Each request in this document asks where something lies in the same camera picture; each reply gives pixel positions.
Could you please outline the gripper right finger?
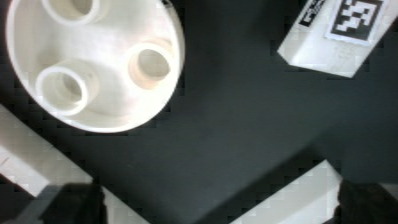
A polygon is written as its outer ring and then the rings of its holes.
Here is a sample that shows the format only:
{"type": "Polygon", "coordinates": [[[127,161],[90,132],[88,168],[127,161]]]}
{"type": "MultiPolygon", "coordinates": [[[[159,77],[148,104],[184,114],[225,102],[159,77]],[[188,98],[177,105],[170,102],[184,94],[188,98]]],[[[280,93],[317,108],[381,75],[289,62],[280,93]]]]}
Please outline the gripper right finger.
{"type": "Polygon", "coordinates": [[[330,224],[398,224],[398,200],[376,183],[342,181],[330,224]]]}

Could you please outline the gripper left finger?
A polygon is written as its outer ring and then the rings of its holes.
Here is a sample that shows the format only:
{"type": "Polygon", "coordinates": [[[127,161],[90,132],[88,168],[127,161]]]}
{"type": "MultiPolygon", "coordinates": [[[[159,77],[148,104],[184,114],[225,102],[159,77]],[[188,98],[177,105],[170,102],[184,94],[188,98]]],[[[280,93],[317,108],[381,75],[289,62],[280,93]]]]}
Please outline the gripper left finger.
{"type": "Polygon", "coordinates": [[[108,224],[101,186],[47,185],[8,224],[108,224]]]}

